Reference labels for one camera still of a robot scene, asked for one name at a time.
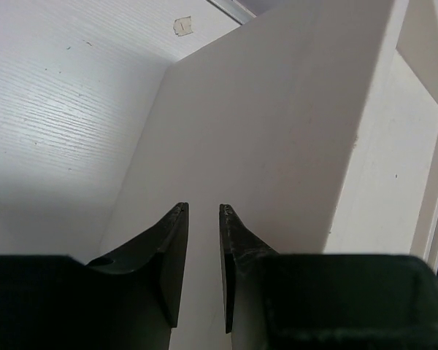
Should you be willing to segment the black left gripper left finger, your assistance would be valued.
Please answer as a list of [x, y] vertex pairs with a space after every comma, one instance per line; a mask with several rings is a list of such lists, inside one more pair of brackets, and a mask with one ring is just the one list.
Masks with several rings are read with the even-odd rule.
[[0, 349], [167, 349], [188, 243], [186, 203], [88, 264], [0, 255]]

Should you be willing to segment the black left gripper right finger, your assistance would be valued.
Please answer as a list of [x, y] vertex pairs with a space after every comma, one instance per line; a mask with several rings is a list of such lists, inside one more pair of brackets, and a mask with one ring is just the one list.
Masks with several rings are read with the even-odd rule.
[[280, 254], [219, 209], [234, 349], [438, 349], [438, 278], [417, 257]]

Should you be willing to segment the white drawer cabinet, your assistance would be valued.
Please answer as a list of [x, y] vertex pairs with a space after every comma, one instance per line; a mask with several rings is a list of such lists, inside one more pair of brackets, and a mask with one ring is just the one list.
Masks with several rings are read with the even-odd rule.
[[169, 67], [101, 249], [190, 207], [172, 349], [230, 349], [218, 212], [285, 253], [438, 265], [438, 1], [289, 1]]

